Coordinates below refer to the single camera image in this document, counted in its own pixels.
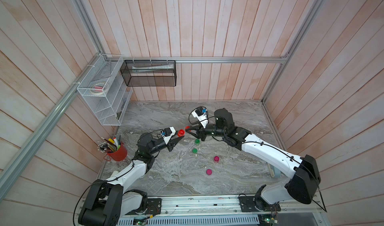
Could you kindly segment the red paint jar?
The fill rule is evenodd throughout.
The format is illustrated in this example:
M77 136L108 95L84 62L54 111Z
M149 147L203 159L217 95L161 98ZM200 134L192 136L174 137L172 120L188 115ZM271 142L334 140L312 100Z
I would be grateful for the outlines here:
M178 130L177 135L178 135L178 137L184 136L185 135L185 130L183 130L183 129Z

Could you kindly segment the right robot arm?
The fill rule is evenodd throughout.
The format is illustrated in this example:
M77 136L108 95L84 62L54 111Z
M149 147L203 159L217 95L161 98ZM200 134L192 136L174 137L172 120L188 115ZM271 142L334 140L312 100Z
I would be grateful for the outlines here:
M214 112L214 123L210 123L206 107L197 107L190 114L196 118L196 122L186 129L190 135L201 141L208 136L221 138L229 146L264 160L286 176L284 181L258 189L253 197L256 210L274 209L286 200L305 205L313 202L321 183L315 158L291 154L266 143L251 131L236 126L232 114L225 108Z

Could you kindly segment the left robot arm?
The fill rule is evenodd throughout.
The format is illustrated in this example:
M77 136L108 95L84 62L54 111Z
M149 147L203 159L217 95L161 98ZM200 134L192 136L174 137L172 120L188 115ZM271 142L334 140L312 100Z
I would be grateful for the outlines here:
M82 194L85 198L78 219L79 226L115 226L121 216L132 211L145 211L148 195L141 190L131 190L130 186L144 176L153 166L155 153L163 149L172 151L185 136L185 130L165 128L159 137L152 133L142 134L137 142L138 149L131 163L114 172L106 180L94 181Z

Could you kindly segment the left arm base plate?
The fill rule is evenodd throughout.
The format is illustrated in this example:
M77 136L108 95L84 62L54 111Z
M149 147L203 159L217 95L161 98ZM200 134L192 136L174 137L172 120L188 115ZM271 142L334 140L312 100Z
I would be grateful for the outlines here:
M147 199L137 210L130 212L131 215L156 216L161 213L162 199Z

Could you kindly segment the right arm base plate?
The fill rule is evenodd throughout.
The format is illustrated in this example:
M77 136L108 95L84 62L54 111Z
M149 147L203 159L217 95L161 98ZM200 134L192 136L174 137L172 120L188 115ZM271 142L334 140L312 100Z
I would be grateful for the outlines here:
M240 194L238 199L243 213L281 211L279 203L269 205L263 199L256 196L246 196L245 194Z

